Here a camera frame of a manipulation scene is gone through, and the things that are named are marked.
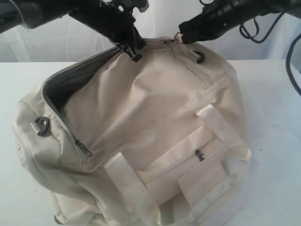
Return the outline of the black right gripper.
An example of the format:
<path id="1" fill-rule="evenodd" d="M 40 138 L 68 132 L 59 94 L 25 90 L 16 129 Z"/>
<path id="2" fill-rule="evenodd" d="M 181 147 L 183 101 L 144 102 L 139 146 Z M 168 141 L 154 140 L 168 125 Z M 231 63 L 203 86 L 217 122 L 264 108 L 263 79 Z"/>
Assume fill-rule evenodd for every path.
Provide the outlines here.
<path id="1" fill-rule="evenodd" d="M 227 31 L 266 11 L 260 0 L 223 0 L 179 25 L 183 44 L 215 40 Z"/>

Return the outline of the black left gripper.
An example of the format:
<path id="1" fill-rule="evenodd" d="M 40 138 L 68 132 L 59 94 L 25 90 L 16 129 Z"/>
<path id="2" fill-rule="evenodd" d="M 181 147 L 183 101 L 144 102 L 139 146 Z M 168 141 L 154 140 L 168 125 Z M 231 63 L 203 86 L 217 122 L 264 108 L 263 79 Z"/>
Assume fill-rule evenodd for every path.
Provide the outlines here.
<path id="1" fill-rule="evenodd" d="M 108 38 L 111 43 L 128 54 L 132 61 L 142 58 L 140 50 L 146 45 L 134 26 L 133 9 L 137 0 L 77 0 L 69 16 Z"/>

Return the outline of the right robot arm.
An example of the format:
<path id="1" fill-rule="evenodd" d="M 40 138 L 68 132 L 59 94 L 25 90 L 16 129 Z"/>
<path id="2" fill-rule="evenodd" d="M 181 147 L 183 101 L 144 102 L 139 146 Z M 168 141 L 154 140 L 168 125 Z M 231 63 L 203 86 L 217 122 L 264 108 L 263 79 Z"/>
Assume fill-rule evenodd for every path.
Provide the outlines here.
<path id="1" fill-rule="evenodd" d="M 179 25 L 184 44 L 215 40 L 245 22 L 267 14 L 288 13 L 301 17 L 299 0 L 215 0 L 202 12 Z"/>

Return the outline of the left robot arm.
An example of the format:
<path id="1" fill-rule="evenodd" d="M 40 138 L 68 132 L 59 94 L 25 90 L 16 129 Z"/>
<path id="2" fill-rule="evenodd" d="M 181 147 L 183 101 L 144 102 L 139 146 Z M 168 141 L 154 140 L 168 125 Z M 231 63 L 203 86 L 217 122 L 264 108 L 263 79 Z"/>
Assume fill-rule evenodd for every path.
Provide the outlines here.
<path id="1" fill-rule="evenodd" d="M 34 29 L 65 15 L 88 26 L 138 62 L 146 42 L 134 23 L 133 10 L 149 8 L 147 0 L 2 0 L 0 31 L 18 25 Z"/>

